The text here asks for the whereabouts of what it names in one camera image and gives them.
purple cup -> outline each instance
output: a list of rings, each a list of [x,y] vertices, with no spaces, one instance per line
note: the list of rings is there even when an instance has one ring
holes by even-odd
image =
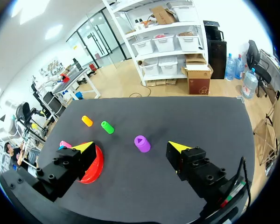
[[[147,153],[150,150],[150,143],[143,135],[138,135],[135,138],[134,143],[142,153]]]

plastic box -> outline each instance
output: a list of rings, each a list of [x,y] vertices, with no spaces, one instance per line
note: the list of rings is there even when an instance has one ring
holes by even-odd
[[[177,57],[167,56],[159,59],[159,66],[162,69],[163,75],[175,76],[177,75]]]
[[[200,47],[200,38],[199,36],[195,35],[195,36],[179,36],[176,35],[182,51],[186,51],[186,52],[197,52],[199,50]]]
[[[158,66],[159,59],[158,58],[151,58],[151,59],[145,59],[144,63],[145,65],[141,65],[141,68],[143,69],[145,76],[157,76],[160,73],[160,68]]]
[[[137,40],[132,45],[136,48],[139,55],[147,55],[154,52],[154,45],[150,37]]]
[[[167,6],[173,9],[179,22],[198,21],[197,11],[192,1],[170,2]]]
[[[160,34],[154,36],[153,41],[157,46],[158,51],[159,52],[173,51],[174,50],[173,37],[174,34]]]

yellow object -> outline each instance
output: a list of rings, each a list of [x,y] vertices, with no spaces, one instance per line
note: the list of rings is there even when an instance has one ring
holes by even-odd
[[[83,121],[88,127],[92,126],[92,124],[93,124],[93,121],[92,121],[89,117],[87,117],[87,116],[83,116],[83,117],[82,117],[82,121]]]
[[[37,129],[37,124],[36,124],[36,123],[32,123],[32,124],[31,124],[31,127],[32,127],[33,129]]]
[[[187,149],[187,148],[189,148],[189,149],[193,148],[193,147],[184,146],[184,145],[181,145],[181,144],[172,142],[172,141],[169,141],[169,143],[170,143],[174,148],[176,148],[176,150],[177,150],[179,153],[182,153],[182,150],[185,150],[185,149]]]
[[[93,143],[93,141],[78,145],[78,146],[73,146],[72,148],[75,148],[76,150],[80,150],[81,153],[84,152],[85,149],[87,149],[91,144]]]

ceiling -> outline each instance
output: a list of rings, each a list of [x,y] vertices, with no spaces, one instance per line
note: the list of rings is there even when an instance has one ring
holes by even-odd
[[[101,2],[50,0],[43,14],[22,25],[21,13],[11,18],[11,13],[6,12],[6,19],[0,26],[0,88],[4,90],[21,68],[49,45],[66,40],[74,26]],[[63,25],[61,32],[45,40],[48,29],[58,24]]]

white desk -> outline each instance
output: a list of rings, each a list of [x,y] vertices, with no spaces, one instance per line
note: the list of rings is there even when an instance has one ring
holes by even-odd
[[[73,88],[73,84],[76,83],[76,81],[81,78],[82,76],[84,76],[84,78],[87,81],[87,84],[92,88],[92,90],[90,91],[85,91],[85,92],[95,92],[96,96],[95,99],[99,98],[101,96],[101,94],[98,92],[97,88],[94,86],[94,84],[92,83],[92,81],[90,80],[90,78],[88,78],[88,76],[86,75],[86,69],[83,69],[82,71],[78,71],[77,69],[71,71],[68,74],[70,80],[67,83],[61,83],[60,85],[58,85],[58,87],[53,91],[53,95],[56,96],[63,104],[64,104],[64,100],[63,97],[60,96],[60,94],[62,94],[62,92],[64,91],[68,91],[69,94],[75,99],[75,100],[79,100],[78,97],[76,97],[75,93],[76,90],[75,88]]]

